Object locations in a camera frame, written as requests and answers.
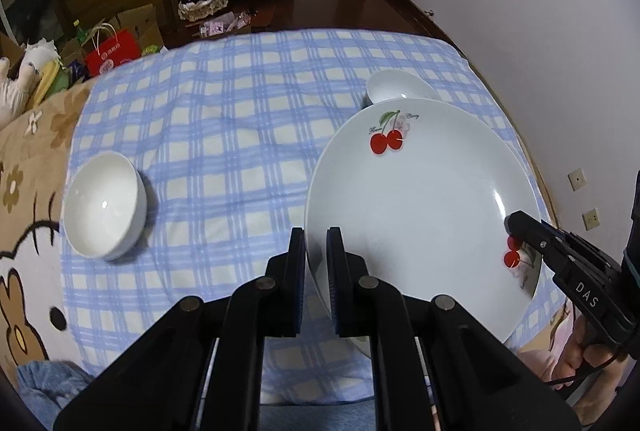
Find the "red cherry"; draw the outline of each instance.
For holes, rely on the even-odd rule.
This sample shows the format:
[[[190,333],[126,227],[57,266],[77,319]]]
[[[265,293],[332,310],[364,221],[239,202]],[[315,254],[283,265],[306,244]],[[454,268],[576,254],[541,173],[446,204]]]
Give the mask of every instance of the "red cherry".
[[[386,151],[386,136],[382,133],[376,133],[371,137],[371,141],[369,142],[371,145],[371,150],[376,155],[382,155]]]
[[[509,268],[515,268],[520,264],[520,254],[516,251],[509,251],[504,255],[504,264]]]
[[[386,140],[388,141],[389,147],[394,150],[398,150],[402,147],[402,133],[400,133],[397,129],[392,129],[389,133],[386,134]]]
[[[522,248],[523,241],[513,236],[507,238],[507,247],[510,251],[519,251]]]

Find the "wall outlet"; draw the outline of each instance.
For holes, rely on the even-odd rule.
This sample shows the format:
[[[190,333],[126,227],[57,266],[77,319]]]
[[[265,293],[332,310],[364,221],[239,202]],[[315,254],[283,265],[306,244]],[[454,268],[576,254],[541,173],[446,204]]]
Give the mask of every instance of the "wall outlet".
[[[600,225],[598,210],[596,208],[592,208],[589,212],[585,212],[582,215],[582,221],[584,222],[584,227],[587,231],[598,227]]]
[[[569,173],[569,181],[574,191],[587,185],[587,179],[584,177],[582,169],[576,169],[573,173]]]

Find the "striped cloth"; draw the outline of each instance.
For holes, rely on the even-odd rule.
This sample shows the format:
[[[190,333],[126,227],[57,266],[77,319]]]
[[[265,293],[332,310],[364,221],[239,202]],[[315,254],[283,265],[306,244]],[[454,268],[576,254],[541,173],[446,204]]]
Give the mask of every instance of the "striped cloth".
[[[262,275],[302,226],[308,181],[334,132],[359,109],[369,75],[402,68],[489,125],[546,208],[516,134],[467,62],[444,42],[361,30],[306,30],[199,42],[101,77],[80,116],[67,182],[103,150],[140,170],[148,218],[118,263],[74,255],[62,283],[83,366],[97,374],[181,297],[212,300]],[[563,297],[541,275],[510,344],[524,344]],[[371,397],[370,361],[332,324],[309,278],[302,335],[268,339],[262,401]]]

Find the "green leaf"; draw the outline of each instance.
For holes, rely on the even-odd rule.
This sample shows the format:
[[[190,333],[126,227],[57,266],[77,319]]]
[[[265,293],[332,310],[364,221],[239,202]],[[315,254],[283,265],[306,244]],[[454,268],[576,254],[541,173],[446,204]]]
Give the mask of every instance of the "green leaf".
[[[396,114],[395,111],[387,111],[386,113],[383,113],[382,116],[380,117],[380,125],[382,126],[383,124],[385,124],[385,122],[388,121],[395,114]]]

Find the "yellow plush banana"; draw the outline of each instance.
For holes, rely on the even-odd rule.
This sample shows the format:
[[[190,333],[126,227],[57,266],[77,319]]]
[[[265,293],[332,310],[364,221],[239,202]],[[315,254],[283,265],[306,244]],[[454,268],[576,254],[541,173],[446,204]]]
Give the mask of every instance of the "yellow plush banana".
[[[58,75],[59,70],[60,64],[58,61],[49,61],[44,65],[44,68],[42,69],[42,78],[40,79],[38,87],[33,93],[31,93],[31,96],[27,101],[26,111],[40,105],[44,96],[47,94],[47,91],[49,91],[49,88],[53,84],[53,81],[56,80],[56,75]]]

